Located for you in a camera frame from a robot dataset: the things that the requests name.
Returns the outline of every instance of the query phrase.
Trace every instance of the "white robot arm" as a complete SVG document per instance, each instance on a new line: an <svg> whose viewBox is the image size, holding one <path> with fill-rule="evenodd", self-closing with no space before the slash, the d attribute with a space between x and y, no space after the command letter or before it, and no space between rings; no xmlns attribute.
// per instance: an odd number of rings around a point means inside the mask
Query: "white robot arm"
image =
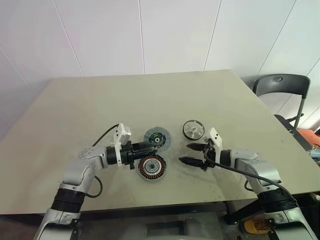
<svg viewBox="0 0 320 240"><path fill-rule="evenodd" d="M214 128L204 138L205 144L191 143L187 147L202 151L204 160L193 157L179 159L204 171L218 166L243 174L257 194L258 199L244 208L224 216L224 221L231 225L239 220L264 211L266 219L273 225L270 237L276 235L279 240L317 240L303 216L297 201L283 187L282 180L275 166L261 158L256 152L243 149L223 150L222 139Z"/></svg>
<svg viewBox="0 0 320 240"><path fill-rule="evenodd" d="M85 197L95 198L102 191L102 184L96 177L96 172L113 164L128 164L130 169L133 169L135 159L153 155L158 151L149 142L131 144L130 136L130 129L119 123L113 136L114 147L93 146L81 152L78 158L70 163L34 240L77 239L77 223ZM101 190L99 194L92 196L89 190L95 178L99 181Z"/></svg>

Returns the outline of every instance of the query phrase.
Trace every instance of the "black cable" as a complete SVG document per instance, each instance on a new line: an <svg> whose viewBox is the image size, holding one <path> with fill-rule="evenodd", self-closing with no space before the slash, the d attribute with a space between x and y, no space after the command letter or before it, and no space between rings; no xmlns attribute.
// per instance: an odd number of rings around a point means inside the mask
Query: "black cable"
<svg viewBox="0 0 320 240"><path fill-rule="evenodd" d="M247 185L248 185L248 180L245 181L244 188L250 192L253 192L253 190L251 188L248 188Z"/></svg>
<svg viewBox="0 0 320 240"><path fill-rule="evenodd" d="M102 185L102 182L101 182L100 178L98 178L97 176L94 176L94 178L97 179L98 182L99 182L99 184L100 184L100 191L99 191L99 193L98 193L97 195L90 195L90 194L88 194L88 193L85 194L87 197L92 198L92 199L95 199L95 198L99 197L99 196L101 195L101 193L102 193L103 188L104 188L103 185Z"/></svg>
<svg viewBox="0 0 320 240"><path fill-rule="evenodd" d="M265 182L270 183L270 184L272 184L272 185L275 185L275 186L277 186L278 188L280 188L282 191L284 191L293 201L297 202L297 201L295 200L295 198L291 195L291 193L290 193L287 189L285 189L283 186L281 186L280 184L276 183L275 181L272 181L272 180L270 180L270 179L268 179L268 178L265 178L265 177L262 177L262 176L259 176L259 175L251 174L251 173L248 173L248 172L245 172L245 171L241 171L241 170L238 170L238 169L235 169L235 168L232 168L232 167L228 167L228 166L225 166L225 165L216 163L215 161L213 161L213 160L211 160L211 159L210 159L210 161L211 161L214 165L216 165L216 166L218 166L218 167L220 167L220 168L222 168L222 169L227 169L227 170L229 170L229 171L236 172L236 173L238 173L238 174L243 174L243 175L246 175L246 176L255 178L255 179L259 179L259 180L265 181Z"/></svg>
<svg viewBox="0 0 320 240"><path fill-rule="evenodd" d="M94 147L95 145L97 145L97 143L99 143L100 140L101 140L108 132L110 132L112 129L114 129L114 128L118 127L118 126L119 126L119 124L116 124L116 125L110 127L107 131L105 131L105 133L102 134L101 137L99 137L97 141L95 141L95 143L92 145L92 147Z"/></svg>

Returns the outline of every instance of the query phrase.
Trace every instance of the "black chair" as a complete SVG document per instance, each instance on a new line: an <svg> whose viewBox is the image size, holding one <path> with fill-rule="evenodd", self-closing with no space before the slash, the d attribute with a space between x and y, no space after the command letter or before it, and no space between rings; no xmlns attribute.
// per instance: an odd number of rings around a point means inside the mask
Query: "black chair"
<svg viewBox="0 0 320 240"><path fill-rule="evenodd" d="M257 79L253 86L253 92L259 97L269 93L289 93L301 95L301 102L297 116L285 119L283 116L274 115L279 122L294 136L300 145L306 150L312 149L311 145L300 135L297 131L300 117L304 114L302 109L304 107L305 99L307 97L310 79L302 75L294 74L271 74Z"/></svg>
<svg viewBox="0 0 320 240"><path fill-rule="evenodd" d="M294 128L297 129L302 109L307 97L310 79L302 75L272 74L257 79L253 86L253 92L259 97L269 93L289 93L301 95L301 102L297 116L287 119L288 122L295 120Z"/></svg>

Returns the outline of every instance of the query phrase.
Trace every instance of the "beige tabletop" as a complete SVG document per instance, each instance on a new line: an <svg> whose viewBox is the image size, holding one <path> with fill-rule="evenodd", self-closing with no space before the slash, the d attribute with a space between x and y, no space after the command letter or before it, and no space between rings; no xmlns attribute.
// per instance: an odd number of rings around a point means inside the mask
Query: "beige tabletop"
<svg viewBox="0 0 320 240"><path fill-rule="evenodd" d="M185 146L187 120L215 127L224 149L249 149L274 163L292 193L320 190L320 168L264 104L230 70L54 79L0 142L0 214L44 213L64 169L109 127L124 123L132 142L155 126L172 138L162 180L147 182L137 169L112 165L97 175L103 192L82 210L202 203L254 198L245 178L224 169L199 168L178 157L201 157ZM101 146L110 146L112 134ZM98 183L91 187L99 191Z"/></svg>

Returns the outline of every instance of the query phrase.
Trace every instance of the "chair backrest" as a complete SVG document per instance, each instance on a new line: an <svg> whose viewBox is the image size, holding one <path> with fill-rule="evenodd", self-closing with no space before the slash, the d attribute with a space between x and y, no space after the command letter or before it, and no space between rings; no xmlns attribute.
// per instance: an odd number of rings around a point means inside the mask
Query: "chair backrest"
<svg viewBox="0 0 320 240"><path fill-rule="evenodd" d="M302 75L271 74L257 79L253 86L253 92L259 97L269 93L289 93L302 95L306 99L310 79Z"/></svg>

